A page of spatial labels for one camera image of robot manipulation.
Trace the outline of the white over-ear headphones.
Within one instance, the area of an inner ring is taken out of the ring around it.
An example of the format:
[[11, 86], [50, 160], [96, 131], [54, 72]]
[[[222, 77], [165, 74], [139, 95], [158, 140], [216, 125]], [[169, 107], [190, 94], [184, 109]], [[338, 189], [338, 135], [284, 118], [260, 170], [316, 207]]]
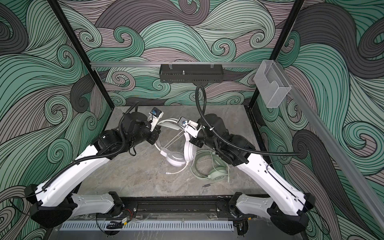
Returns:
[[166, 137], [168, 143], [161, 142], [158, 139], [155, 147], [160, 152], [161, 156], [174, 167], [185, 167], [193, 163], [197, 147], [193, 145], [190, 140], [192, 136], [185, 130], [186, 124], [180, 126], [176, 119], [166, 119], [158, 122], [157, 126], [167, 128], [166, 134], [170, 134], [171, 130], [178, 133], [174, 137]]

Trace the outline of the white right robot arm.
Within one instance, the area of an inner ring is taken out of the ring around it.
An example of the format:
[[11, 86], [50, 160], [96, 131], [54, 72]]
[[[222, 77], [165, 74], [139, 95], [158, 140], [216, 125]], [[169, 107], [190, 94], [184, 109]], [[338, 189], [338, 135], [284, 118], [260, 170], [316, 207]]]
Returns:
[[315, 197], [302, 193], [284, 180], [264, 160], [264, 153], [257, 151], [245, 137], [229, 133], [224, 121], [215, 114], [207, 114], [198, 122], [182, 120], [181, 126], [190, 136], [191, 144], [206, 145], [226, 163], [237, 167], [251, 177], [268, 194], [252, 197], [235, 193], [229, 209], [237, 218], [253, 215], [271, 220], [289, 235], [303, 232], [308, 224], [307, 212], [315, 205]]

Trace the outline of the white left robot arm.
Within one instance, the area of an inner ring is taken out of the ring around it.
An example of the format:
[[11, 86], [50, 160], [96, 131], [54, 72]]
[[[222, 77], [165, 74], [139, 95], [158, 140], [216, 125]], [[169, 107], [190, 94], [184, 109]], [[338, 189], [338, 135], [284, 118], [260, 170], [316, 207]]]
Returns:
[[50, 229], [80, 215], [120, 216], [124, 205], [116, 192], [83, 196], [74, 193], [74, 189], [120, 153], [130, 152], [142, 142], [153, 145], [161, 133], [157, 123], [162, 116], [163, 112], [157, 108], [153, 108], [149, 116], [140, 112], [124, 113], [116, 128], [103, 131], [75, 160], [49, 180], [27, 186], [25, 196], [31, 203], [31, 219]]

